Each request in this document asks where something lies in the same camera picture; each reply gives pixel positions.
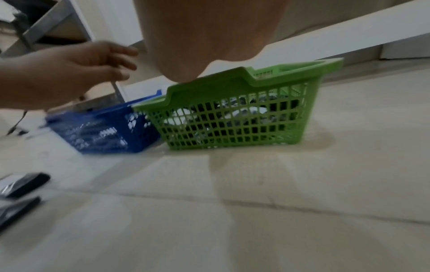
blue plastic basket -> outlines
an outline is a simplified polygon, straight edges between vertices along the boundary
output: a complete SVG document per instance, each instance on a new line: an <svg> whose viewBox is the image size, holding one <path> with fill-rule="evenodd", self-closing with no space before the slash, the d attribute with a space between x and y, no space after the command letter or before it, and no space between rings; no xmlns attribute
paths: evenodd
<svg viewBox="0 0 430 272"><path fill-rule="evenodd" d="M142 112L131 105L155 95L88 113L65 112L45 118L47 126L82 154L137 153L160 138Z"/></svg>

plastic basket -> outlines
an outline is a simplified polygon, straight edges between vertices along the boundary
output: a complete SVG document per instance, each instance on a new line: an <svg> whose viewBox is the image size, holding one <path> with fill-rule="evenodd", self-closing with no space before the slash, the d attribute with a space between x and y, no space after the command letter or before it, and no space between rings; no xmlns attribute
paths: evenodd
<svg viewBox="0 0 430 272"><path fill-rule="evenodd" d="M160 138L142 112L131 105L161 96L155 95L106 109L65 112L45 118L47 126L82 154L137 153Z"/></svg>
<svg viewBox="0 0 430 272"><path fill-rule="evenodd" d="M295 144L303 135L323 75L342 59L236 68L168 88L134 106L173 150Z"/></svg>

cable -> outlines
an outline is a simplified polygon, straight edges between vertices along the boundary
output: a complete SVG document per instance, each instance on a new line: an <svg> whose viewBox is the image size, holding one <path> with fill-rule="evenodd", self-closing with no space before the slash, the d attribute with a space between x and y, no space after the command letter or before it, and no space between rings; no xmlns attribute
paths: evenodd
<svg viewBox="0 0 430 272"><path fill-rule="evenodd" d="M24 111L24 113L22 114L21 119L19 119L19 121L18 121L18 122L17 122L13 127L11 127L11 128L9 129L8 133L6 134L6 136L7 136L7 135L10 135L10 134L12 134L12 133L14 133L17 129L18 129L18 130L20 130L20 131L18 132L18 136L21 136L21 135L24 135L24 134L27 134L27 133L28 133L28 130L25 130L25 129L23 129L23 128L18 127L19 123L20 123L20 122L24 119L24 117L27 115L27 112L28 112L28 111Z"/></svg>

tiled floor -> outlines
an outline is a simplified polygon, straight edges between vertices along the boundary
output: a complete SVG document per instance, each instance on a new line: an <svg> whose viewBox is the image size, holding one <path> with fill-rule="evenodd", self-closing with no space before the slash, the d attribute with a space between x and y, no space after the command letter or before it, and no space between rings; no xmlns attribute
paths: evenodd
<svg viewBox="0 0 430 272"><path fill-rule="evenodd" d="M428 271L429 74L345 69L298 146L82 157L29 116L0 174L53 179L0 236L1 271Z"/></svg>

green plastic basket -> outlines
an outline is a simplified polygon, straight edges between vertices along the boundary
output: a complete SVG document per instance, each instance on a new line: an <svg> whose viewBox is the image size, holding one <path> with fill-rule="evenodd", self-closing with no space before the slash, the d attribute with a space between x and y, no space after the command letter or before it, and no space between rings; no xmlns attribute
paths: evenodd
<svg viewBox="0 0 430 272"><path fill-rule="evenodd" d="M173 150L298 143L323 75L342 59L236 68L134 106Z"/></svg>

